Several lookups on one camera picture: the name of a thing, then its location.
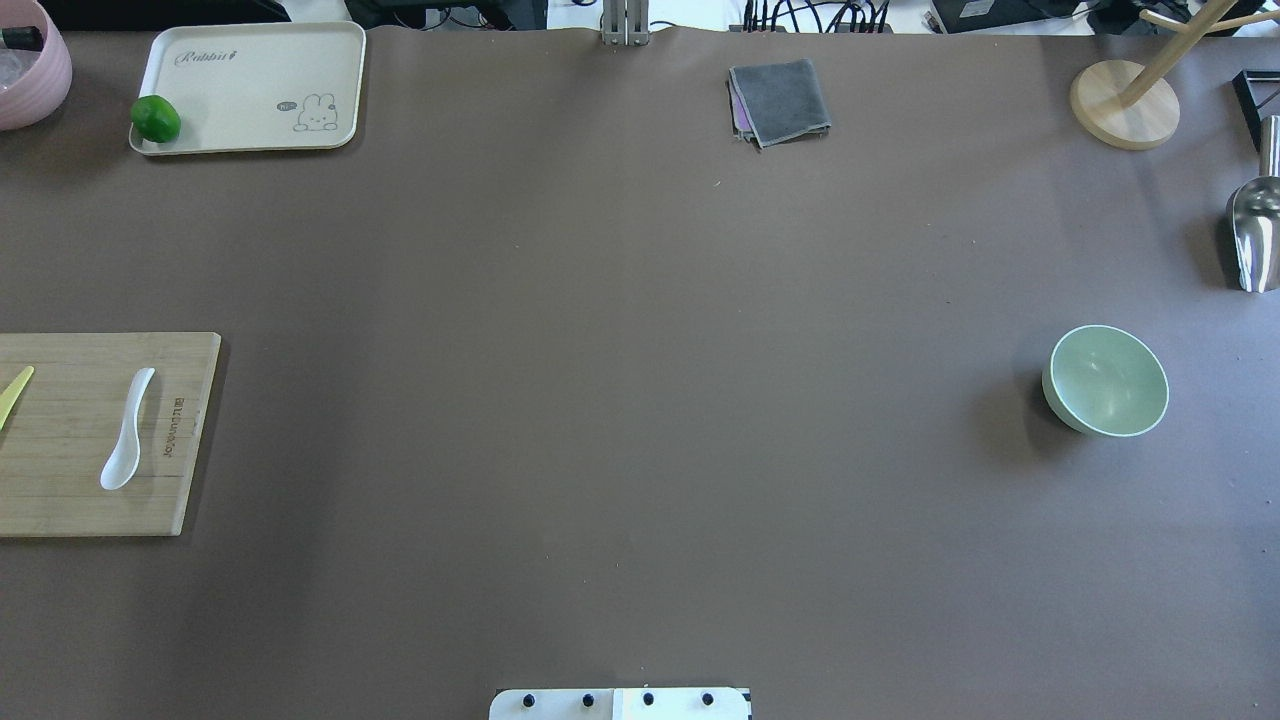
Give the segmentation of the pink bowl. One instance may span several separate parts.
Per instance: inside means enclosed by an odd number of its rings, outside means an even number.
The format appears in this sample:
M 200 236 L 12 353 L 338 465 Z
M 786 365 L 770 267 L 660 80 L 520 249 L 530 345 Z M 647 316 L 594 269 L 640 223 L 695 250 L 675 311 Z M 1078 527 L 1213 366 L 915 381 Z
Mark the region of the pink bowl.
M 13 82 L 3 82 L 1 131 L 6 132 L 54 114 L 69 94 L 73 65 L 67 41 L 42 4 L 3 1 L 1 17 L 3 28 L 35 27 L 44 38 L 44 47 L 35 54 L 29 68 Z

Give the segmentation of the green lime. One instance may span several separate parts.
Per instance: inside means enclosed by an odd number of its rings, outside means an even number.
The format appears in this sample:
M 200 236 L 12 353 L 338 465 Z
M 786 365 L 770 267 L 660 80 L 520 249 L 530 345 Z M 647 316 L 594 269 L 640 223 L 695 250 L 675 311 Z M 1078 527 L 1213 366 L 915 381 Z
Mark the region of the green lime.
M 160 95 L 138 97 L 131 105 L 131 124 L 140 137 L 154 143 L 170 143 L 182 132 L 177 109 Z

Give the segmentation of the grey folded cloth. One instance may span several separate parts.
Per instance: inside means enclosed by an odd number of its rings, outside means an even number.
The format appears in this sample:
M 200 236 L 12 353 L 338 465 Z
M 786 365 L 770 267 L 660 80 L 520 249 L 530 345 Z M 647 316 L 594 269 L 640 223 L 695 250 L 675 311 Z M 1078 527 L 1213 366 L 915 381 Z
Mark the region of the grey folded cloth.
M 829 133 L 832 120 L 812 59 L 728 70 L 733 133 L 759 149 Z

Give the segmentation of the bamboo cutting board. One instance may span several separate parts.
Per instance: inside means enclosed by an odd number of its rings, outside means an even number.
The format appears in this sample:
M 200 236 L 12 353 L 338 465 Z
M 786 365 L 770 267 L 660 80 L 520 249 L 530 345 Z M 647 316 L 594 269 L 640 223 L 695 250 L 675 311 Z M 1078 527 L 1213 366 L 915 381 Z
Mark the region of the bamboo cutting board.
M 24 366 L 35 374 L 3 428 L 3 534 L 180 534 L 220 348 L 214 332 L 5 333 L 3 383 Z M 99 475 L 143 366 L 155 374 L 140 413 L 141 462 L 106 491 Z

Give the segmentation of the wooden mug tree stand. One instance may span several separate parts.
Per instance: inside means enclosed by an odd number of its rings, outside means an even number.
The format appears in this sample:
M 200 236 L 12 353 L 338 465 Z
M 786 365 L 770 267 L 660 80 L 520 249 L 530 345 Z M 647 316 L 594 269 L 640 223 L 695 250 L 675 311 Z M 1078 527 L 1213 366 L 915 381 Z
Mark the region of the wooden mug tree stand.
M 1234 1 L 1208 1 L 1188 22 L 1151 10 L 1140 19 L 1172 32 L 1148 64 L 1105 60 L 1087 67 L 1071 82 L 1069 104 L 1076 120 L 1096 138 L 1132 151 L 1169 141 L 1180 120 L 1180 104 L 1165 76 L 1206 35 L 1276 20 L 1279 12 L 1261 12 L 1226 20 Z

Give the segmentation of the white pole base plate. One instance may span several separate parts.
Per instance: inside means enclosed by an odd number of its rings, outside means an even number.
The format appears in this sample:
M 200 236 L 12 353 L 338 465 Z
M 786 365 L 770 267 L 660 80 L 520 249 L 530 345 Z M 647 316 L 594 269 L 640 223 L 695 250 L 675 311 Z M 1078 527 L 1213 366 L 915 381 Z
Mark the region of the white pole base plate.
M 489 719 L 751 719 L 750 691 L 730 685 L 530 688 L 495 694 Z

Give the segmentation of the black glass rack tray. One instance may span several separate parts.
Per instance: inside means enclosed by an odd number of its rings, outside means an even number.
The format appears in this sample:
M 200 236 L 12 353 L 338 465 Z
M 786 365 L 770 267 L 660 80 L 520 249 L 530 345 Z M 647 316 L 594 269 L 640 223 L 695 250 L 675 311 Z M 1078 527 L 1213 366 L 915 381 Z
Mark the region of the black glass rack tray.
M 1260 150 L 1263 119 L 1277 115 L 1267 105 L 1279 96 L 1279 69 L 1242 69 L 1231 79 L 1231 88 L 1253 147 Z

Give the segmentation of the metal scoop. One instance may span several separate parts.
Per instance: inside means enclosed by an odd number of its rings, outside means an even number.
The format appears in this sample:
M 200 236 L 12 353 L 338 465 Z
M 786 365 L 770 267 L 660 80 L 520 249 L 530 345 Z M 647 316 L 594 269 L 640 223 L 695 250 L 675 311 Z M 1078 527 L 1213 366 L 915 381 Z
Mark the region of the metal scoop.
M 1231 193 L 1229 224 L 1239 284 L 1251 293 L 1279 287 L 1279 118 L 1261 123 L 1260 174 Z

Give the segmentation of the white plastic spoon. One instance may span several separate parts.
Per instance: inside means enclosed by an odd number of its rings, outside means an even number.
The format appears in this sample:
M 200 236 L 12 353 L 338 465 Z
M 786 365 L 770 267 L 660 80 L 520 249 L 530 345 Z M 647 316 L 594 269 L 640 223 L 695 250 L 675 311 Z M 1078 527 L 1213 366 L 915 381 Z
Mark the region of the white plastic spoon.
M 123 488 L 138 470 L 141 462 L 140 413 L 154 374 L 154 366 L 143 366 L 131 379 L 122 409 L 116 442 L 99 475 L 99 484 L 102 489 Z

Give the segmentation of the cream rabbit tray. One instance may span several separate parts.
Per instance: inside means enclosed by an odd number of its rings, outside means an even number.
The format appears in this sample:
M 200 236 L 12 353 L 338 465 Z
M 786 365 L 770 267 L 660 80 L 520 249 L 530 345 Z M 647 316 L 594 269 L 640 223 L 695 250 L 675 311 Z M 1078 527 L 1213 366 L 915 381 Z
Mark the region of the cream rabbit tray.
M 338 149 L 358 127 L 366 33 L 351 20 L 184 26 L 152 41 L 140 95 L 168 100 L 168 143 L 129 131 L 145 156 Z

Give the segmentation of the yellow plastic knife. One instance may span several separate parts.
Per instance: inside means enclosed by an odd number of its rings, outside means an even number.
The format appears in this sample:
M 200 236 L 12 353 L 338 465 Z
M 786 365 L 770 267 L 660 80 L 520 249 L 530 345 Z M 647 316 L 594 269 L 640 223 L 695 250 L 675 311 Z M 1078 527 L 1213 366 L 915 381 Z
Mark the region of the yellow plastic knife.
M 26 389 L 29 379 L 35 374 L 35 366 L 24 366 L 17 377 L 3 389 L 0 396 L 0 427 L 4 428 L 14 406 Z

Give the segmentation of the light green bowl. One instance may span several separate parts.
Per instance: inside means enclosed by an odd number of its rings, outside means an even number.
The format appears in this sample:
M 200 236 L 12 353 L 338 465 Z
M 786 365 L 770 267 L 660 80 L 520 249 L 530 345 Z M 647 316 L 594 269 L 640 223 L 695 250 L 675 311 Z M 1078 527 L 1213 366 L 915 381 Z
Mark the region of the light green bowl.
M 1053 415 L 1084 436 L 1133 438 L 1155 429 L 1170 405 L 1164 365 L 1134 334 L 1079 325 L 1052 347 L 1041 387 Z

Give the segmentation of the aluminium frame post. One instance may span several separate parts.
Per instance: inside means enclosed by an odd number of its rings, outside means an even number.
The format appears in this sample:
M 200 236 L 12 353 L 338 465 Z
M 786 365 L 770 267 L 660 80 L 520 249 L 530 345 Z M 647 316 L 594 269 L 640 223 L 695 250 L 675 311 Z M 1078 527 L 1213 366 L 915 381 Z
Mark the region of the aluminium frame post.
M 605 46 L 645 46 L 650 42 L 648 0 L 603 0 L 600 32 Z

